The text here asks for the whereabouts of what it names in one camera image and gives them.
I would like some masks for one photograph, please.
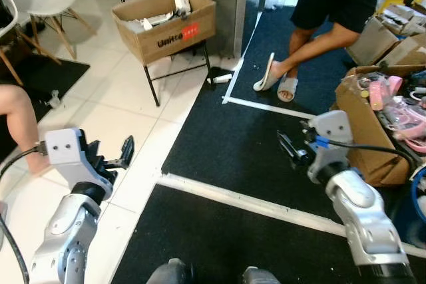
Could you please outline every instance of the cardboard box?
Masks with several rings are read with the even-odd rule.
[[[172,19],[141,33],[129,30],[123,21],[174,11],[174,0],[129,0],[112,9],[121,39],[142,64],[177,53],[215,34],[216,3],[212,0],[189,1],[192,12],[185,19]]]
[[[373,17],[365,26],[357,42],[346,48],[346,51],[357,65],[371,66],[396,43],[398,38],[383,26],[379,19]]]
[[[387,74],[407,76],[425,69],[426,65],[396,66],[389,67]],[[351,69],[335,90],[335,105],[346,111],[355,143],[394,148],[367,99],[361,97],[356,83],[357,74],[378,70],[375,66]],[[407,161],[395,154],[353,149],[349,152],[349,161],[361,170],[365,181],[372,186],[404,184],[408,175]]]
[[[426,34],[407,37],[379,62],[386,61],[394,65],[424,65],[426,64]]]

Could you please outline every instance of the person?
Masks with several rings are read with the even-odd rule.
[[[9,133],[21,151],[33,148],[39,140],[37,121],[31,100],[20,86],[0,84],[0,115],[3,114],[7,117]],[[28,154],[26,160],[34,175],[49,166],[47,158],[39,153]]]
[[[265,75],[254,84],[254,90],[268,90],[282,78],[278,98],[284,102],[292,101],[298,84],[298,66],[356,42],[376,5],[377,0],[299,0],[291,18],[296,29],[290,37],[289,57],[274,61],[274,54],[271,54]],[[333,27],[312,40],[312,35],[327,16]]]

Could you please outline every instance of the wooden chair leg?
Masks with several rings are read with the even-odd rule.
[[[87,21],[85,21],[78,13],[76,13],[73,9],[68,8],[68,11],[77,18],[78,21],[80,21],[86,28],[89,30],[93,35],[96,35],[96,30],[93,29],[92,26],[90,26]]]
[[[34,18],[33,15],[30,15],[30,18],[31,18],[31,27],[33,28],[34,40],[37,44],[39,44],[39,35],[37,34],[37,26],[35,24],[35,18]]]
[[[0,48],[0,57],[4,61],[6,67],[9,69],[9,71],[11,72],[11,74],[13,75],[13,78],[15,78],[16,82],[18,82],[18,84],[20,86],[23,86],[24,84],[23,84],[22,80],[19,78],[19,76],[16,73],[15,69],[13,68],[11,62],[6,57],[6,54],[3,52],[3,50],[1,48]]]
[[[69,54],[75,60],[77,56],[75,55],[73,48],[71,48],[71,46],[68,42],[68,39],[65,36],[64,32],[62,32],[62,29],[61,29],[61,26],[60,26],[58,19],[56,17],[51,17],[51,20],[52,20],[52,24],[53,24],[56,32],[58,33],[59,38],[61,38],[61,40],[64,43],[65,47],[67,48]]]
[[[44,54],[44,55],[48,56],[50,59],[52,59],[53,61],[55,61],[58,65],[62,64],[62,62],[59,61],[57,57],[55,57],[54,55],[52,55],[49,51],[47,51],[43,47],[39,46],[30,37],[28,37],[26,34],[24,34],[23,32],[21,32],[20,30],[18,30],[17,32],[18,32],[18,35],[20,37],[23,37],[28,43],[31,43],[35,48],[37,48],[37,50],[40,53],[40,55]]]

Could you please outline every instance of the black metal chair leg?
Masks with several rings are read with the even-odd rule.
[[[202,47],[204,49],[204,58],[206,59],[206,65],[207,65],[207,70],[208,70],[208,77],[210,78],[210,86],[214,86],[213,72],[212,72],[212,68],[210,67],[210,59],[208,58],[206,41],[204,42],[204,44],[203,44]]]
[[[145,70],[146,78],[148,79],[149,87],[151,88],[151,92],[152,92],[152,95],[153,95],[154,100],[155,100],[155,105],[160,106],[160,103],[157,99],[157,95],[155,93],[154,86],[152,85],[152,80],[151,80],[151,76],[149,75],[149,72],[148,72],[148,67],[144,66],[144,70]]]

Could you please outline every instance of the white slipper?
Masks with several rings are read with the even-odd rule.
[[[290,102],[294,99],[294,95],[296,94],[296,87],[298,86],[299,80],[296,78],[283,78],[278,86],[277,95],[281,101]],[[280,93],[283,91],[287,91],[291,93],[293,96],[291,99],[284,99]]]
[[[275,57],[275,53],[271,53],[271,55],[269,56],[268,65],[266,66],[266,72],[264,74],[264,77],[258,82],[256,82],[255,84],[253,84],[253,90],[255,91],[268,90],[269,88],[271,88],[271,86],[273,86],[278,81],[278,79],[280,79],[280,78],[275,78],[270,72],[272,61],[274,61],[274,57]]]

